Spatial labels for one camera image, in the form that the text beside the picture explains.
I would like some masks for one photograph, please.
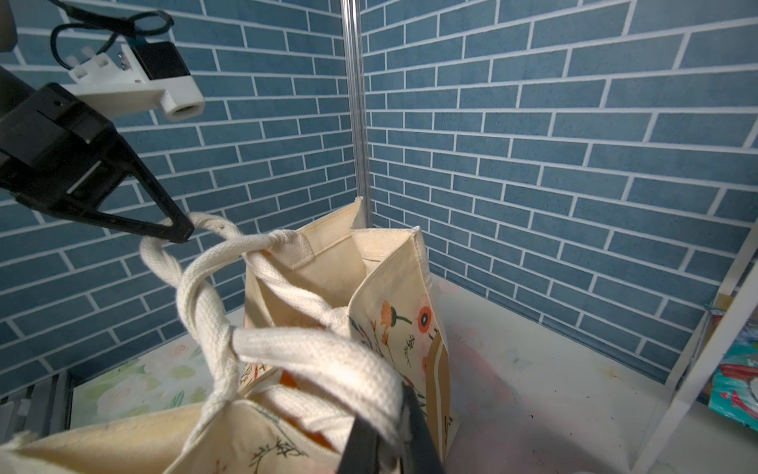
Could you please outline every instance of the wall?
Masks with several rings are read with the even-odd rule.
[[[45,0],[11,0],[19,29],[0,63],[33,86],[70,83],[50,54],[67,22]],[[299,226],[356,192],[339,4],[329,0],[131,0],[84,8],[128,16],[164,8],[207,101],[191,122],[160,113],[116,120],[119,131],[188,211],[217,212],[248,233]],[[61,35],[61,55],[97,49],[100,33]],[[120,51],[118,44],[111,57]],[[157,221],[127,183],[109,212]],[[0,196],[0,396],[62,369],[83,380],[183,332],[166,287],[141,263],[139,237],[56,221]],[[171,252],[185,262],[217,243],[197,234]],[[243,303],[242,262],[214,283]]]
[[[665,380],[758,216],[758,3],[363,7],[374,223]]]

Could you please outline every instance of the wire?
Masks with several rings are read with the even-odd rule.
[[[58,53],[58,35],[61,33],[61,31],[74,28],[82,30],[111,31],[111,36],[107,41],[105,41],[105,43],[103,43],[100,49],[98,49],[96,54],[99,55],[103,52],[108,51],[116,42],[116,39],[118,39],[119,36],[126,36],[131,39],[140,39],[147,36],[157,36],[166,33],[174,25],[174,19],[172,16],[163,10],[142,11],[130,17],[118,18],[82,10],[81,8],[60,2],[60,0],[48,0],[48,2],[66,12],[69,18],[73,18],[74,20],[78,20],[80,22],[58,25],[53,28],[52,32],[50,32],[50,51],[52,52],[52,57],[58,64],[65,67],[66,69],[74,69],[74,67],[64,61]],[[136,22],[138,20],[142,20],[143,18],[148,17],[159,17],[163,19],[164,24],[158,28],[152,28],[150,30],[143,30],[136,25]]]

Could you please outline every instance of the bag handle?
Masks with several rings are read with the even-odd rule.
[[[312,381],[365,419],[391,446],[400,446],[402,384],[392,367],[361,344],[329,331],[233,328],[218,292],[205,280],[242,255],[253,273],[261,275],[266,284],[271,283],[270,288],[282,301],[340,330],[338,319],[348,323],[346,308],[333,309],[320,296],[290,284],[260,253],[298,234],[273,231],[243,235],[234,224],[215,215],[190,213],[189,219],[196,228],[213,231],[227,240],[208,249],[186,270],[163,250],[166,240],[144,237],[139,246],[144,263],[161,280],[177,288],[179,317],[199,342],[214,380],[213,392],[184,450],[192,446],[226,403],[236,398],[237,360],[281,367]]]

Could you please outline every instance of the canvas bag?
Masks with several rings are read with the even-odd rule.
[[[186,270],[162,250],[163,240],[146,237],[140,249],[147,266],[177,287],[180,318],[199,342],[214,379],[209,399],[38,441],[17,437],[0,446],[0,472],[334,472],[356,414],[390,446],[399,447],[409,436],[402,429],[400,377],[368,348],[335,334],[345,328],[347,308],[333,308],[294,287],[262,260],[258,250],[302,254],[301,234],[243,236],[218,216],[190,218],[196,227],[229,240]],[[331,331],[232,328],[205,278],[241,254],[256,275],[273,281],[282,301]],[[277,369],[238,391],[238,360]],[[296,379],[298,387],[283,384],[285,379]]]
[[[347,306],[347,337],[389,362],[411,385],[425,413],[432,441],[444,460],[455,431],[450,412],[446,336],[434,316],[431,275],[421,229],[366,229],[362,198],[297,232],[302,240],[264,253],[292,284]],[[245,325],[253,328],[318,326],[288,305],[247,268]],[[265,373],[249,364],[242,387]]]

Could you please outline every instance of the blue brick wall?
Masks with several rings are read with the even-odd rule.
[[[356,195],[339,2],[82,0],[116,16],[150,8],[176,21],[177,44],[207,99],[171,124],[157,114],[119,131],[186,211],[215,212],[247,233],[305,224]],[[67,23],[44,0],[11,0],[18,47],[0,63],[29,84],[71,83],[49,51]],[[107,36],[62,33],[61,56]],[[117,44],[110,52],[116,57]],[[157,221],[135,182],[103,209]],[[187,262],[218,243],[196,233],[169,251]],[[0,194],[0,396],[62,369],[78,380],[183,333],[174,292],[142,264],[139,237],[59,221]],[[227,310],[243,304],[241,262],[212,277]]]
[[[368,0],[376,225],[658,381],[758,216],[754,0]]]

